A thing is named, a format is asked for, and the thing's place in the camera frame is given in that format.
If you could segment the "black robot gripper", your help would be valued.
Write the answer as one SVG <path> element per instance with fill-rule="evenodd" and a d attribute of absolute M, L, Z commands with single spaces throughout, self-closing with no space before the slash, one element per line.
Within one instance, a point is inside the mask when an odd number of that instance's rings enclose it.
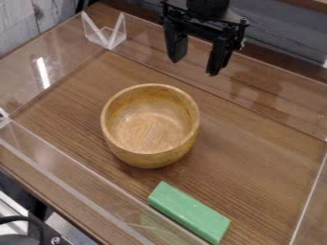
<path fill-rule="evenodd" d="M 244 47 L 248 19 L 231 9 L 229 0 L 161 0 L 161 5 L 169 60 L 176 63 L 187 55 L 189 34 L 215 40 L 205 73 L 211 77 L 216 76 L 228 63 L 232 50 Z"/>

